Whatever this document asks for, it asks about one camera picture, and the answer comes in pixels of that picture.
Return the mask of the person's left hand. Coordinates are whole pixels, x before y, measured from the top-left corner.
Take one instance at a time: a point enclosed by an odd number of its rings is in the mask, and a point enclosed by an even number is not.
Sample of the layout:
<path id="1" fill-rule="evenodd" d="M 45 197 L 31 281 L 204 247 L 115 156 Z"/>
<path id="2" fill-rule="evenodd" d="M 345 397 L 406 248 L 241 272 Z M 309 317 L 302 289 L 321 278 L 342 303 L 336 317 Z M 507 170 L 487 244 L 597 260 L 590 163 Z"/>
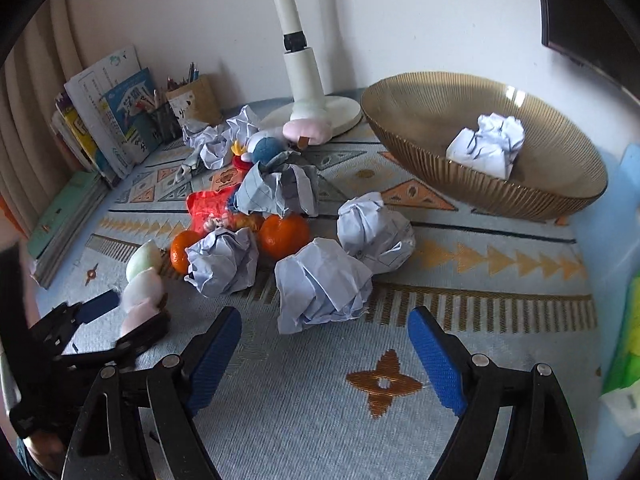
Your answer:
<path id="1" fill-rule="evenodd" d="M 52 477 L 61 477 L 66 449 L 58 436 L 37 431 L 24 439 L 23 443 L 28 454 L 38 466 Z"/>

